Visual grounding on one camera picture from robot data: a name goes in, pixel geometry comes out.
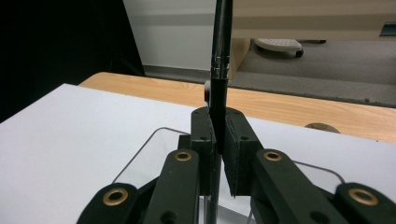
wooden desk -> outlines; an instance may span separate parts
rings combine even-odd
[[[181,105],[204,105],[204,86],[187,82],[98,73],[79,86]],[[396,109],[392,108],[231,88],[227,106],[253,118],[297,126],[321,122],[343,134],[396,143]]]

black curtain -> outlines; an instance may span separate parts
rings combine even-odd
[[[63,83],[144,75],[122,0],[14,2],[3,7],[0,122]]]

white table surface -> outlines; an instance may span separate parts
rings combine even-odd
[[[75,223],[156,129],[189,133],[194,109],[62,85],[0,124],[0,223]],[[248,120],[264,147],[396,201],[396,145]],[[333,177],[302,168],[313,183],[334,191]],[[224,195],[220,204],[240,209]]]

transparent plastic plate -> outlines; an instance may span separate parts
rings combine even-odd
[[[158,177],[163,169],[163,164],[168,153],[177,149],[178,138],[181,134],[187,133],[165,127],[157,129],[120,171],[113,183],[128,183],[139,189],[152,179]],[[343,179],[332,171],[300,162],[296,162],[296,164],[308,178],[310,178],[311,175],[321,176],[322,180],[320,180],[320,182],[323,181],[326,186],[330,185],[335,188],[343,182]],[[314,184],[321,187],[320,183],[314,181]],[[219,224],[256,223],[254,217],[249,218],[249,197],[232,198],[223,172],[221,174],[219,190]],[[203,198],[200,200],[199,220],[199,223],[204,223]]]

gray floor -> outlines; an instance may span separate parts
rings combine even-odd
[[[231,87],[396,107],[396,41],[300,41],[304,56],[252,44]],[[207,71],[145,66],[149,77],[204,83]]]

